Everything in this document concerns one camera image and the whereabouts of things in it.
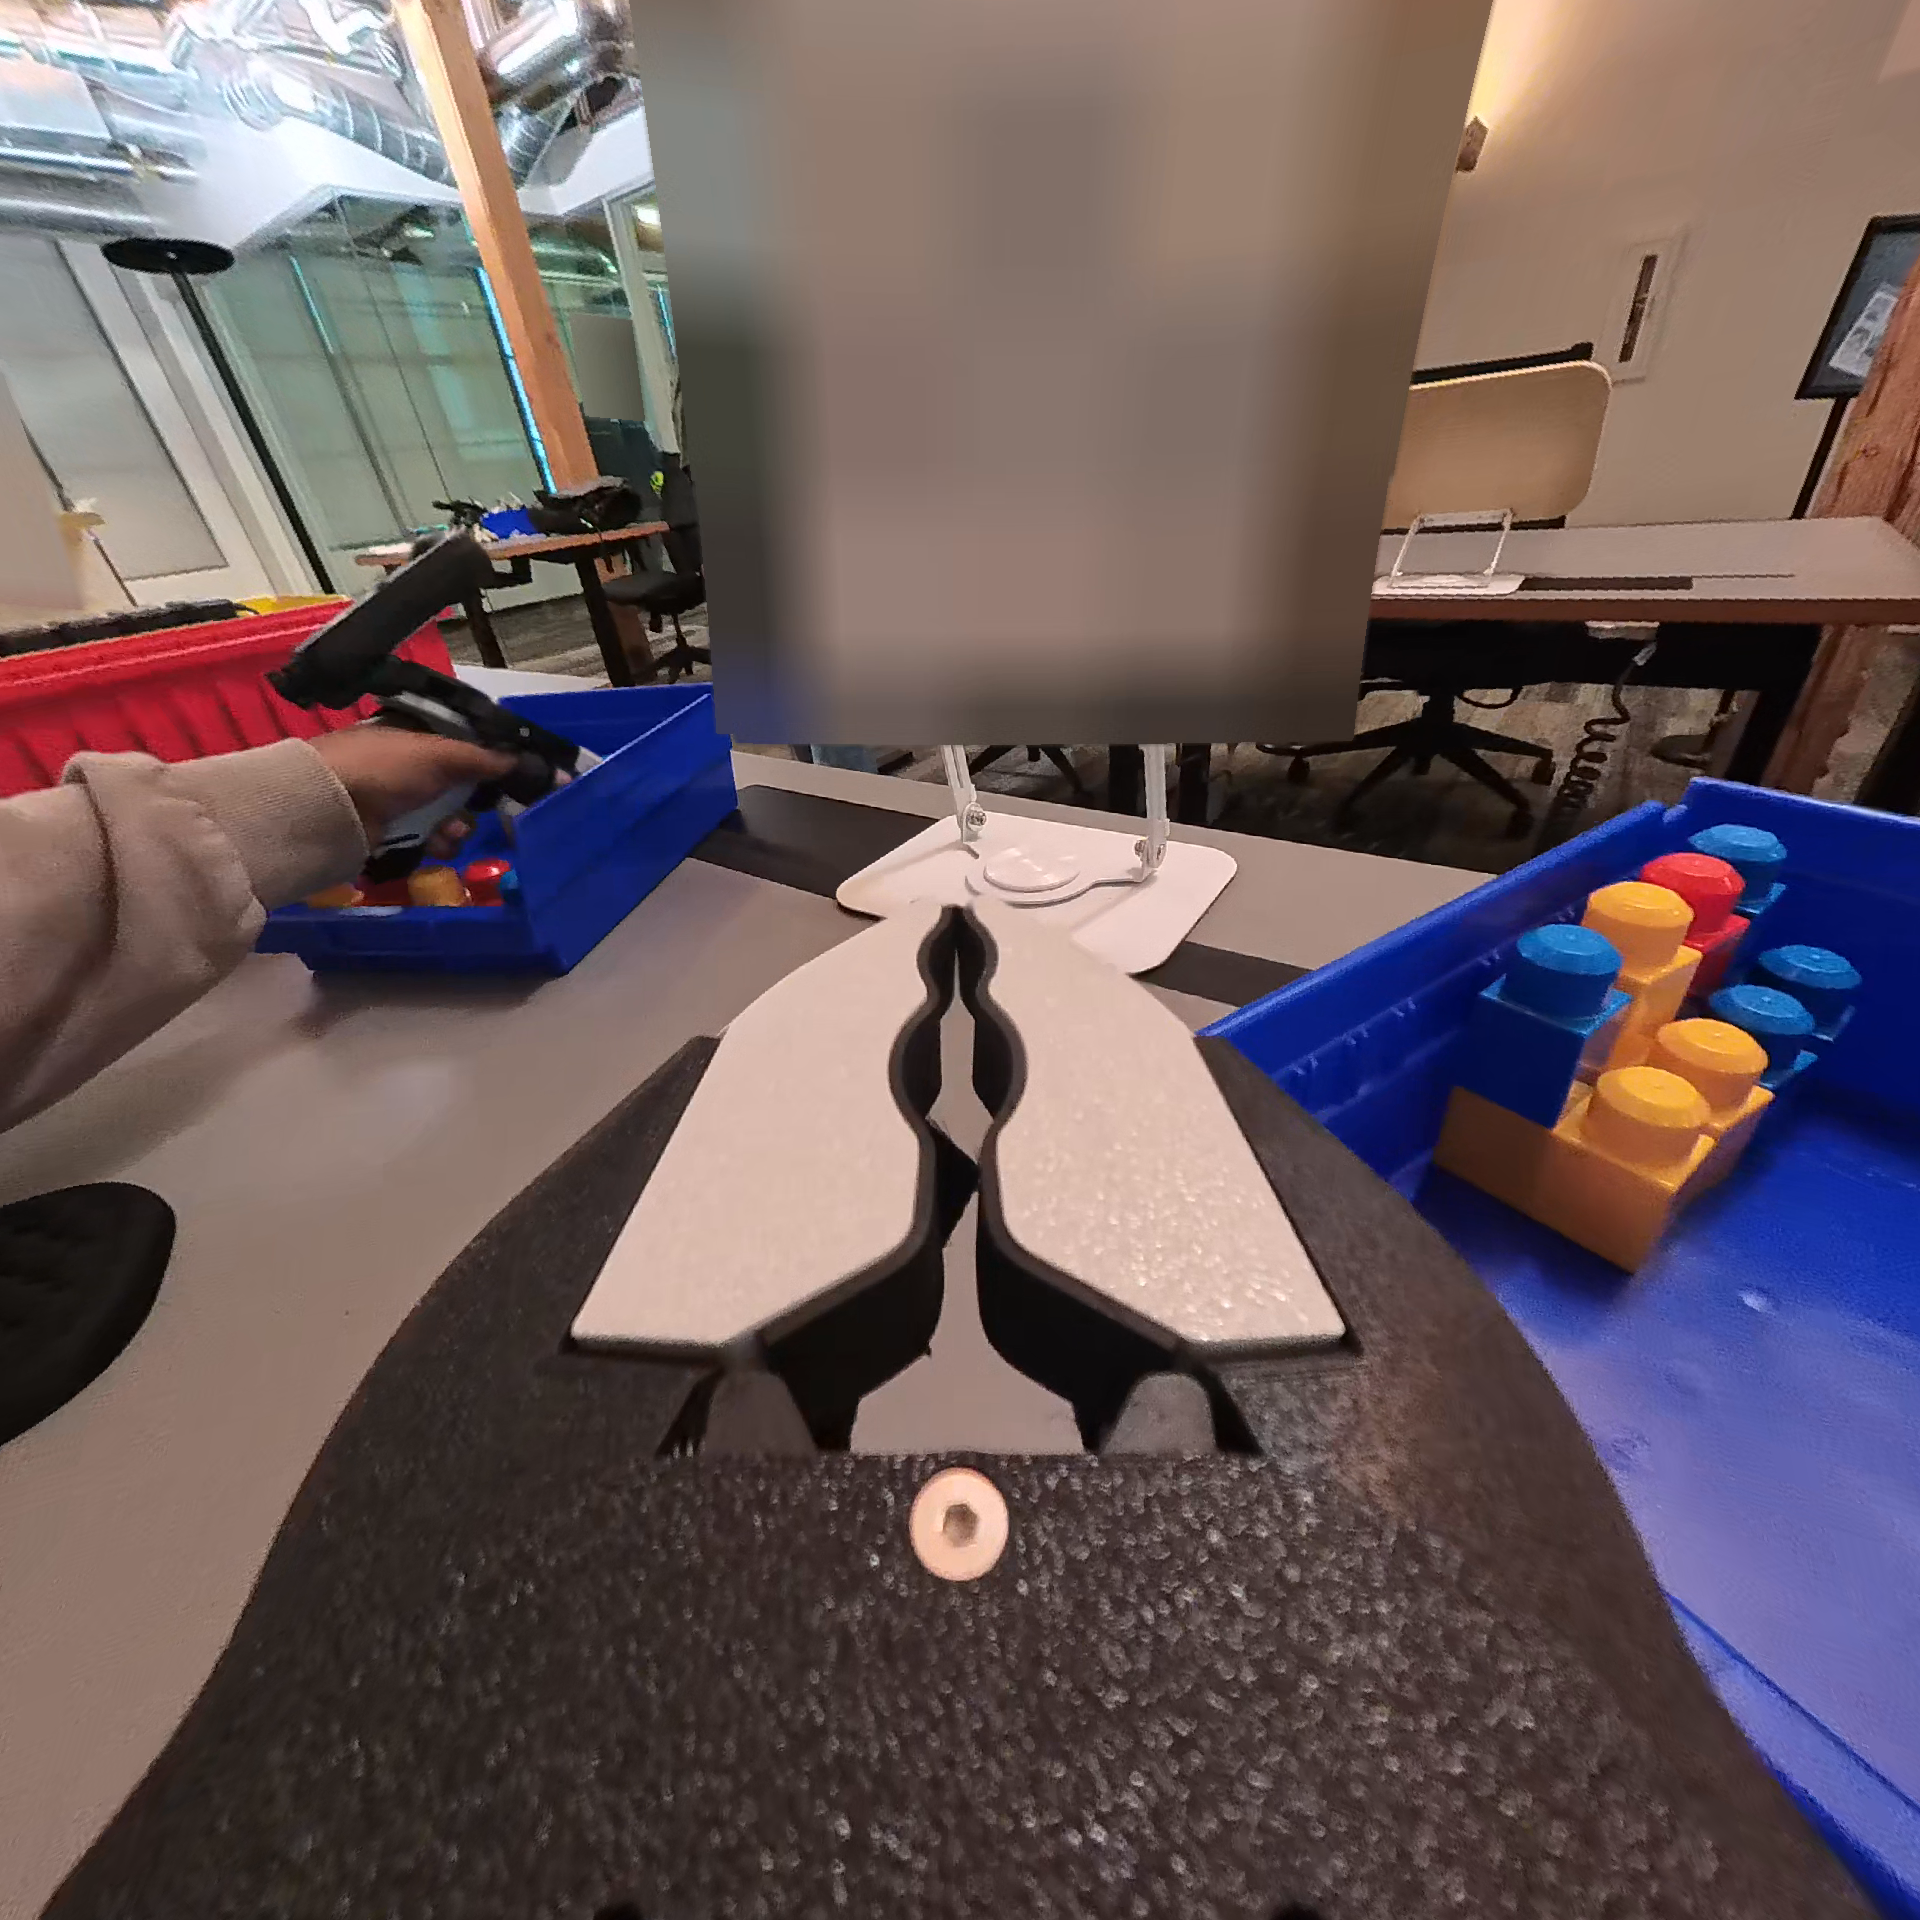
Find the wooden pillar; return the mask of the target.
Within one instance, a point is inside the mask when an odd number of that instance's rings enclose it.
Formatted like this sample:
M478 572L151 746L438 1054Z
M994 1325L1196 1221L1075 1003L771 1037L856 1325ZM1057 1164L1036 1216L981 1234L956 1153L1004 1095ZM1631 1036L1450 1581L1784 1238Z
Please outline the wooden pillar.
M586 486L599 477L586 419L465 13L453 2L396 2L395 16L492 289L548 488Z

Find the pile of colourful mega blocks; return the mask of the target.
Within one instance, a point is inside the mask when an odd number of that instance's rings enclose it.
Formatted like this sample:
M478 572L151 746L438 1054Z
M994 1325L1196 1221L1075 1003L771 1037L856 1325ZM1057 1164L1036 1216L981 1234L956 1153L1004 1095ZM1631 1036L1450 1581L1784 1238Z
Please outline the pile of colourful mega blocks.
M321 889L301 904L313 911L375 910L476 910L502 906L518 893L515 866L487 857L458 867L444 861L420 864L405 877L352 877Z

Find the black floor lamp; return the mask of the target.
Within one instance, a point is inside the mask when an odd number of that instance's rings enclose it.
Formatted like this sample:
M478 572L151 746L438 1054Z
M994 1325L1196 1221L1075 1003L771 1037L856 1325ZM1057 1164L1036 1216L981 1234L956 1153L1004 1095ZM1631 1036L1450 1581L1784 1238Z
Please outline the black floor lamp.
M108 266L116 271L165 278L172 284L178 303L183 304L189 320L195 326L195 333L201 339L204 357L226 393L228 406L248 444L253 447L254 466L268 482L287 530L292 535L316 584L330 593L334 588L330 566L323 557L321 545L313 537L307 517L301 510L301 503L287 481L287 473L282 471L278 455L253 406L253 396L248 395L248 388L243 383L240 373L226 345L222 343L201 292L203 281L224 276L232 271L237 265L237 254L213 243L152 235L115 238L103 244L103 254Z

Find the red plastic bin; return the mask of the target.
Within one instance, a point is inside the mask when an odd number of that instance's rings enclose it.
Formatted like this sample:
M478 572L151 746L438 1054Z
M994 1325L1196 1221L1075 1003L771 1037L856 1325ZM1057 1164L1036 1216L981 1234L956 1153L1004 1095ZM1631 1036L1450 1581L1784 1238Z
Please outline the red plastic bin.
M59 782L83 752L184 762L370 719L370 699L341 712L307 710L266 680L341 608L341 601L274 603L228 621L7 657L3 795Z

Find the rough wooden post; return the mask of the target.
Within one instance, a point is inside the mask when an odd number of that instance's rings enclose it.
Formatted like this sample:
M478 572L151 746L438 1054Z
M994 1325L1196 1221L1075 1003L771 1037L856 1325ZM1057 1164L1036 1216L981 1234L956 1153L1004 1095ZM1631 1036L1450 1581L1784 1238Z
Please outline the rough wooden post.
M1863 561L1883 563L1887 588L1836 587L1810 673L1766 764L1764 782L1810 795L1828 775L1860 707L1885 630L1917 623L1919 333L1910 286L1814 498L1813 521L1848 532Z

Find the black wrist rest pad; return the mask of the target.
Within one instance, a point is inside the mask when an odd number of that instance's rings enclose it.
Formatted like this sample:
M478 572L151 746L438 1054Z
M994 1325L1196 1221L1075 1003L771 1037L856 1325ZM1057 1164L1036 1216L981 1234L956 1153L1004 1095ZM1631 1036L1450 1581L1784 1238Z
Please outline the black wrist rest pad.
M177 1218L151 1187L91 1184L3 1208L3 1439L73 1404L146 1324Z

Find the blue plastic bin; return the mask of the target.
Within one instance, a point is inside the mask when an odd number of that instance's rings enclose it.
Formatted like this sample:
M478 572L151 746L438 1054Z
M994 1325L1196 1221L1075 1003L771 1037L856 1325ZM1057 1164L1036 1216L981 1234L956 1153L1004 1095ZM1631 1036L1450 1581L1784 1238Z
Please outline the blue plastic bin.
M1517 937L1708 827L1786 848L1764 946L1836 949L1853 1026L1636 1278L1429 1158ZM1402 1189L1616 1480L1722 1704L1888 1916L1919 1897L1919 827L1695 780L1211 1026Z
M571 972L737 804L732 743L710 684L509 693L521 719L596 757L504 827L480 815L467 859L504 859L498 904L274 911L256 951L313 974L541 975Z

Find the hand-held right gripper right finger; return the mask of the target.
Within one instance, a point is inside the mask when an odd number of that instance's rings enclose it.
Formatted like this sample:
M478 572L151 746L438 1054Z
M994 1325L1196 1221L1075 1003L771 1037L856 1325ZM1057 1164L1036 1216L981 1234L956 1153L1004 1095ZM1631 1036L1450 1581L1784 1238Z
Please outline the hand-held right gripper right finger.
M1256 1453L1227 1370L1348 1325L1192 1029L1011 907L958 922L987 1342L1091 1453Z

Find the plain wooden board on stand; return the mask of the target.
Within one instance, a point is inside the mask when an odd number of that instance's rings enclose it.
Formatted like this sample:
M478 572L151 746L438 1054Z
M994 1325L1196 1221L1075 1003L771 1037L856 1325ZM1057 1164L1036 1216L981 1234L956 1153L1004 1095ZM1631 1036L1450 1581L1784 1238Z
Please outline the plain wooden board on stand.
M1382 510L1382 532L1398 545L1376 598L1519 593L1507 545L1584 501L1611 393L1611 374L1589 359L1414 386Z

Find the person's left forearm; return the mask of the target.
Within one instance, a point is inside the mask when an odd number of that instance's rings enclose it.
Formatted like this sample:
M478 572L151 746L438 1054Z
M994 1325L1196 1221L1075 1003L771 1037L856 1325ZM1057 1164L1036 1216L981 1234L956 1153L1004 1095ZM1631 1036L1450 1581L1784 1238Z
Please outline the person's left forearm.
M163 762L85 752L3 802L3 1127L69 1098L222 982L277 907L368 855L301 739Z

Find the blue two-stud mega block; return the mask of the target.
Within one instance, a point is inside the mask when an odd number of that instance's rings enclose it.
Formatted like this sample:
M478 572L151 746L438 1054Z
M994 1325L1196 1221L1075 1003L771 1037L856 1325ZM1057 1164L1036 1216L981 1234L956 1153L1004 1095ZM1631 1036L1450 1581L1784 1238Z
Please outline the blue two-stud mega block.
M1784 1095L1817 1064L1814 1019L1794 995L1758 984L1722 987L1710 997L1714 1019L1737 1028L1764 1050L1758 1085Z
M1863 975L1836 949L1789 943L1762 951L1750 970L1758 987L1797 999L1813 1018L1810 1046L1839 1041L1854 1019Z

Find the black office chair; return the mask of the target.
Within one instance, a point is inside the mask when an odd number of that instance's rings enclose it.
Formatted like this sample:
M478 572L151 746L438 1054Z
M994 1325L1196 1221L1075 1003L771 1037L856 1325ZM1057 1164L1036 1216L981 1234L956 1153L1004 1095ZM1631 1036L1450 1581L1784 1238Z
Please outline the black office chair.
M1503 833L1510 838L1521 838L1536 829L1536 808L1528 795L1507 780L1490 760L1490 754L1528 760L1528 779L1536 786L1554 780L1556 757L1546 746L1503 733L1491 733L1473 727L1459 717L1461 707L1475 710L1501 710L1510 707L1519 689L1513 686L1501 701L1484 704L1451 686L1417 686L1406 682L1366 682L1364 693L1414 693L1419 697L1419 709L1400 722L1355 733L1340 741L1316 743L1259 743L1261 754L1286 762L1286 780L1306 785L1311 764L1321 758L1351 757L1358 752L1380 750L1380 758L1348 792L1331 813L1338 829L1351 829L1364 802L1385 782L1400 775L1424 779L1436 762L1445 762L1454 771L1475 780L1485 792L1494 795L1507 816Z
M676 451L660 453L657 492L664 510L660 535L666 566L635 571L612 578L605 587L610 607L635 611L650 634L670 628L672 645L664 657L668 680L691 679L710 662L703 645L684 637L682 615L706 605L705 554L700 519L691 471Z

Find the cluttered wooden desk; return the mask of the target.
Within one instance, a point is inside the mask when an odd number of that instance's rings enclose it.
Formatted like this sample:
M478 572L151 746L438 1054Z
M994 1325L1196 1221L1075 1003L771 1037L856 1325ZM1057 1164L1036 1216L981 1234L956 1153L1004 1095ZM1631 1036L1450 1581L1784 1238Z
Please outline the cluttered wooden desk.
M630 558L646 542L668 530L666 521L655 519L586 535L480 538L487 571L478 577L478 587L463 588L457 598L457 605L465 611L480 665L502 671L509 667L492 628L487 593L492 588L523 588L531 584L537 564L552 564L571 568L578 577L590 637L608 682L617 686L636 684L626 628L608 598L608 568L615 558Z

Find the red one-stud mega block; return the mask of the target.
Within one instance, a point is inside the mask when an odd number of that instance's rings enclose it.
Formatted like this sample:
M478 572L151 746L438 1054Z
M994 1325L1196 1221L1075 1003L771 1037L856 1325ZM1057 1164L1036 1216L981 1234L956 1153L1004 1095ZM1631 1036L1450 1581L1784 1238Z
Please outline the red one-stud mega block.
M1711 997L1726 984L1750 932L1750 917L1741 907L1744 877L1723 859L1678 851L1648 861L1638 880L1675 895L1688 907L1690 925L1682 943L1698 957L1690 995Z

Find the person's left hand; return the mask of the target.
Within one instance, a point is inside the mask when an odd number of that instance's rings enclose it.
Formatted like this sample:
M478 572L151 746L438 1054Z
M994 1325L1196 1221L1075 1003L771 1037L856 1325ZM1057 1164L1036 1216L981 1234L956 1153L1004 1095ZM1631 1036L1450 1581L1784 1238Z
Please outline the person's left hand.
M434 733L361 725L311 743L348 795L368 851L395 835L453 844L467 798L516 768L516 754Z

